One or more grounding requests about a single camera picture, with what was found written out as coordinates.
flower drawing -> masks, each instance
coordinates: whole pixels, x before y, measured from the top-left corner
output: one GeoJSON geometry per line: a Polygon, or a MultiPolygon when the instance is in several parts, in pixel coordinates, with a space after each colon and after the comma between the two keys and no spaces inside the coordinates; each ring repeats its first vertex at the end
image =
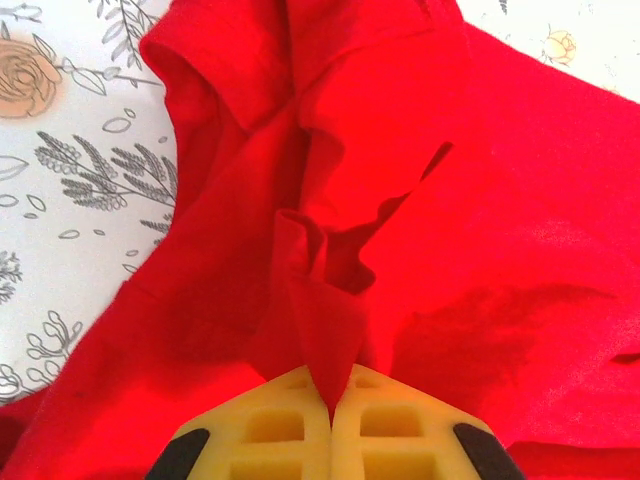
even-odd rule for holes
{"type": "Polygon", "coordinates": [[[544,41],[544,55],[554,63],[567,65],[576,56],[576,43],[569,32],[551,32],[544,41]]]}
{"type": "Polygon", "coordinates": [[[62,77],[28,43],[0,39],[0,118],[35,117],[53,102],[62,77]]]}

red fabric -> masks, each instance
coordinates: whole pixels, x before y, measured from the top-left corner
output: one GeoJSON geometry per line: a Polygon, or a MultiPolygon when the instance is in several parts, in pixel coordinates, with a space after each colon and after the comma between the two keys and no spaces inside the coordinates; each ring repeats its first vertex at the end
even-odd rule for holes
{"type": "Polygon", "coordinates": [[[452,0],[175,0],[141,50],[175,221],[0,410],[1,479],[142,478],[302,363],[333,407],[354,361],[482,418],[531,478],[640,478],[638,105],[452,0]]]}

leaf illustration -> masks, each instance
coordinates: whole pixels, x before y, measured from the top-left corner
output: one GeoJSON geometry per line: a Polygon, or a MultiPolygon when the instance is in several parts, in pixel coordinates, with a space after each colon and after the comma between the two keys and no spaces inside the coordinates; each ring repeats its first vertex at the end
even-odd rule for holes
{"type": "Polygon", "coordinates": [[[113,167],[109,165],[104,157],[100,155],[100,152],[98,152],[96,147],[94,147],[88,140],[85,140],[79,135],[73,135],[73,139],[80,144],[85,152],[87,152],[87,155],[91,158],[91,163],[93,163],[93,166],[98,172],[102,173],[109,179],[113,179],[118,176],[118,173],[113,169],[113,167]]]}
{"type": "Polygon", "coordinates": [[[128,49],[129,49],[129,39],[125,38],[118,45],[116,45],[116,48],[113,49],[113,52],[111,53],[111,61],[115,62],[118,59],[118,57],[128,49]]]}
{"type": "Polygon", "coordinates": [[[150,220],[140,220],[140,223],[156,232],[169,233],[169,224],[167,223],[152,222],[150,220]]]}
{"type": "Polygon", "coordinates": [[[28,348],[27,355],[33,358],[34,360],[40,360],[42,358],[42,352],[37,348],[28,348]]]}
{"type": "Polygon", "coordinates": [[[29,380],[31,380],[32,382],[49,383],[49,379],[45,377],[44,373],[42,373],[37,368],[28,368],[27,377],[29,377],[29,380]]]}
{"type": "Polygon", "coordinates": [[[98,11],[96,12],[98,18],[102,16],[102,12],[104,12],[104,0],[100,0],[100,4],[98,5],[98,11]]]}
{"type": "MultiPolygon", "coordinates": [[[[129,3],[129,2],[127,2],[127,1],[125,1],[125,2],[124,2],[124,4],[125,4],[125,5],[130,5],[130,3],[129,3]]],[[[124,16],[128,21],[130,21],[131,23],[134,23],[134,24],[135,24],[135,23],[138,21],[138,19],[136,18],[136,16],[135,16],[133,13],[131,13],[129,10],[123,10],[123,13],[122,13],[122,14],[123,14],[123,16],[124,16]]]]}
{"type": "Polygon", "coordinates": [[[47,312],[47,318],[50,322],[57,323],[58,325],[64,327],[64,322],[62,321],[60,314],[55,310],[49,310],[47,312]]]}
{"type": "Polygon", "coordinates": [[[4,20],[0,23],[0,37],[2,37],[3,40],[11,40],[9,29],[7,28],[7,24],[4,23],[4,20]]]}
{"type": "Polygon", "coordinates": [[[167,179],[167,175],[164,173],[164,169],[162,168],[162,164],[158,157],[156,157],[148,148],[139,143],[135,144],[136,149],[142,154],[144,159],[146,160],[147,165],[149,166],[149,170],[151,176],[156,180],[162,182],[167,179]]]}
{"type": "Polygon", "coordinates": [[[138,163],[135,163],[131,160],[123,160],[121,158],[111,157],[111,163],[118,165],[120,168],[126,170],[129,173],[137,177],[141,177],[144,175],[144,168],[141,167],[138,163]]]}
{"type": "Polygon", "coordinates": [[[69,60],[67,57],[64,57],[62,59],[61,68],[64,73],[71,73],[76,69],[75,65],[73,65],[73,62],[69,60]]]}
{"type": "Polygon", "coordinates": [[[0,284],[0,305],[11,300],[16,289],[9,283],[0,284]]]}
{"type": "Polygon", "coordinates": [[[66,159],[68,159],[68,163],[75,163],[75,161],[80,158],[80,152],[76,150],[75,147],[71,145],[61,142],[57,138],[52,137],[46,132],[38,132],[38,136],[46,143],[49,147],[56,150],[57,152],[64,155],[66,159]]]}
{"type": "Polygon", "coordinates": [[[120,7],[113,7],[109,13],[104,16],[105,20],[111,20],[113,17],[120,13],[120,7]]]}
{"type": "Polygon", "coordinates": [[[171,189],[171,195],[175,198],[178,194],[178,172],[175,165],[167,157],[162,157],[162,163],[164,163],[164,167],[167,169],[167,174],[169,176],[169,188],[171,189]]]}
{"type": "Polygon", "coordinates": [[[121,71],[122,71],[122,69],[120,67],[109,67],[109,68],[106,68],[102,72],[102,78],[104,78],[106,81],[111,81],[114,78],[116,78],[121,71]]]}
{"type": "Polygon", "coordinates": [[[109,43],[111,40],[120,35],[120,33],[122,33],[122,30],[124,30],[124,20],[115,22],[105,32],[104,36],[102,37],[102,43],[109,43]]]}
{"type": "Polygon", "coordinates": [[[64,337],[62,335],[62,332],[55,325],[52,325],[51,323],[45,322],[44,325],[43,325],[43,328],[44,328],[44,333],[46,333],[48,337],[59,338],[61,342],[64,341],[64,337]]]}
{"type": "Polygon", "coordinates": [[[58,365],[53,360],[47,360],[44,363],[44,369],[52,377],[56,377],[60,373],[60,365],[58,365]]]}
{"type": "Polygon", "coordinates": [[[35,33],[33,34],[33,43],[35,44],[38,51],[42,55],[44,55],[51,63],[55,62],[56,52],[49,46],[49,44],[47,44],[47,42],[42,40],[42,38],[37,36],[35,33]]]}
{"type": "Polygon", "coordinates": [[[127,180],[127,182],[136,187],[141,193],[146,194],[146,196],[152,200],[165,200],[169,196],[164,190],[156,188],[136,177],[132,177],[128,173],[124,173],[122,176],[127,180]]]}
{"type": "Polygon", "coordinates": [[[98,187],[100,193],[115,193],[118,189],[109,180],[93,172],[80,172],[78,175],[98,187]]]}
{"type": "Polygon", "coordinates": [[[58,235],[58,238],[60,240],[75,240],[79,236],[80,232],[77,230],[65,230],[60,235],[58,235]]]}
{"type": "Polygon", "coordinates": [[[77,180],[71,180],[69,178],[63,178],[60,180],[65,187],[69,187],[75,190],[84,190],[90,192],[92,190],[91,184],[86,182],[78,182],[77,180]]]}
{"type": "Polygon", "coordinates": [[[119,210],[120,208],[127,207],[127,201],[117,194],[106,194],[91,198],[78,198],[73,201],[76,205],[87,208],[95,208],[110,212],[112,210],[119,210]]]}
{"type": "Polygon", "coordinates": [[[116,117],[111,120],[107,120],[102,125],[102,130],[108,133],[123,133],[129,130],[131,127],[131,120],[124,117],[116,117]]]}
{"type": "Polygon", "coordinates": [[[36,197],[35,195],[27,195],[27,200],[29,200],[29,203],[36,210],[38,210],[40,212],[46,212],[47,211],[47,206],[44,204],[44,202],[40,198],[36,197]]]}
{"type": "Polygon", "coordinates": [[[27,342],[34,348],[42,347],[42,339],[34,333],[27,335],[27,342]]]}
{"type": "Polygon", "coordinates": [[[74,70],[71,74],[71,78],[73,78],[73,81],[80,85],[82,88],[89,90],[90,92],[102,96],[105,96],[107,94],[107,90],[105,89],[104,83],[102,83],[100,77],[89,70],[74,70]]]}
{"type": "Polygon", "coordinates": [[[29,164],[16,157],[0,156],[0,182],[20,175],[29,164]]]}
{"type": "Polygon", "coordinates": [[[5,207],[5,208],[15,207],[19,202],[20,200],[18,200],[13,195],[9,195],[6,193],[3,195],[0,195],[0,207],[5,207]]]}

